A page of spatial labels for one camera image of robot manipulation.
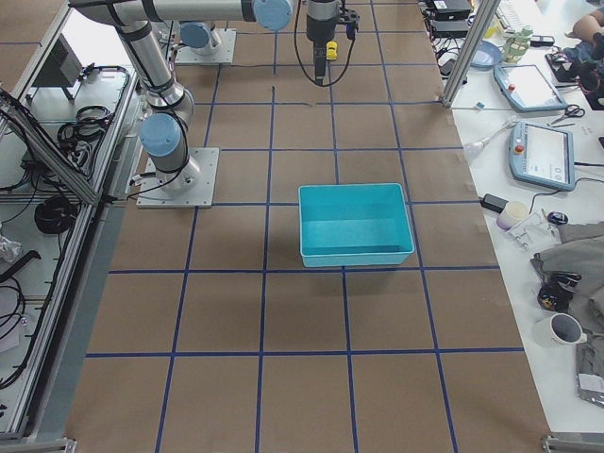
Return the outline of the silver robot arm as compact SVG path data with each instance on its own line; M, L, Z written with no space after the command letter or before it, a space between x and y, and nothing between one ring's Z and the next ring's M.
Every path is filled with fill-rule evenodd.
M336 26L345 16L341 1L307 1L306 36L312 43L314 76L306 77L323 86L327 72L327 44L335 36ZM253 1L251 12L256 21L270 31L279 31L291 20L293 1ZM180 22L181 42L198 53L209 54L218 46L217 35L204 22Z
M116 30L146 89L152 114L143 121L140 139L155 166L159 189L170 195L191 190L202 176L188 146L193 117L192 94L176 80L153 33L162 21L257 22L279 31L291 20L290 1L71 1L88 19Z

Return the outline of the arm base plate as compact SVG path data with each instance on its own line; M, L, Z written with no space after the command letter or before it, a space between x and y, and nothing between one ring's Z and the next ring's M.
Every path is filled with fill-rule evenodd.
M191 147L189 162L181 173L158 173L143 180L142 195L136 200L141 209L210 208L212 206L220 149Z
M181 44L176 51L176 65L217 66L233 62L237 30L214 28L204 47Z

